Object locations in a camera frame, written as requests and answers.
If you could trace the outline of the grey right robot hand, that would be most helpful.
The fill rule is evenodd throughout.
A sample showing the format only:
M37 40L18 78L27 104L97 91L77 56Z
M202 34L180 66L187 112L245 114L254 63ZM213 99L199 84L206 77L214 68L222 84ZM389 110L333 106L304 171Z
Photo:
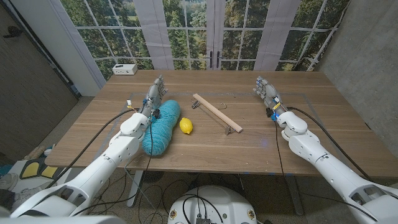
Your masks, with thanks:
M279 92L265 78L257 77L253 91L263 100L267 117L276 120L282 113L287 112Z

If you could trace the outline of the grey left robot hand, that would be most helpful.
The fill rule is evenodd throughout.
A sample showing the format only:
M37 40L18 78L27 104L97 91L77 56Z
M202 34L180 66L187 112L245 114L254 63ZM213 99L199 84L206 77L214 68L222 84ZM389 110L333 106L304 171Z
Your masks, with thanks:
M149 118L155 110L160 108L167 91L168 89L164 87L164 78L159 75L150 86L139 112Z

